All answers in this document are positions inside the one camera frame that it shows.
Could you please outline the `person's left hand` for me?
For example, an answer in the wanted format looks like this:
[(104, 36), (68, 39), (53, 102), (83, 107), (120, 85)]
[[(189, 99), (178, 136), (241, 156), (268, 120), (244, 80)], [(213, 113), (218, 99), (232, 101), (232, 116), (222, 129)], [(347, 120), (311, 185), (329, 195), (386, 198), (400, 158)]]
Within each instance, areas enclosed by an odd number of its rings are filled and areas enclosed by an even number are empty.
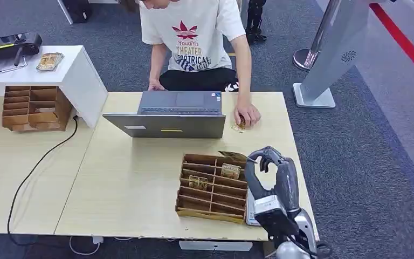
[(242, 128), (252, 128), (261, 119), (258, 109), (250, 102), (238, 102), (234, 108), (234, 119)]

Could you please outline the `person's right hand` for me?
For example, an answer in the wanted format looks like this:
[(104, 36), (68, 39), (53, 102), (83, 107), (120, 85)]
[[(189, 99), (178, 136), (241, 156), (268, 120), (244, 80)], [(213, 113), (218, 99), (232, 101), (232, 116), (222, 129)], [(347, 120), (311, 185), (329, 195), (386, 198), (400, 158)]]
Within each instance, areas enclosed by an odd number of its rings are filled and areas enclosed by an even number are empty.
[(149, 79), (149, 91), (164, 91), (165, 88), (161, 85), (160, 81), (156, 78)]

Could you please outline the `robot right hand grey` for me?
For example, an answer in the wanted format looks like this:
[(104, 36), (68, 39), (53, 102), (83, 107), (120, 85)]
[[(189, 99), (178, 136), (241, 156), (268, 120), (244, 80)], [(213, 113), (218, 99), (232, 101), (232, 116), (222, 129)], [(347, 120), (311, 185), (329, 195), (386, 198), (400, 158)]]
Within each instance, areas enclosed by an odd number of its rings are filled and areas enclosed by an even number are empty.
[[(270, 190), (265, 189), (256, 177), (255, 164), (257, 163), (260, 171), (265, 173), (269, 171), (268, 165), (270, 163), (277, 167), (275, 185)], [(298, 178), (295, 163), (291, 158), (284, 157), (271, 146), (263, 147), (248, 155), (244, 175), (255, 200), (276, 195), (282, 202), (289, 218), (293, 219), (300, 213)]]

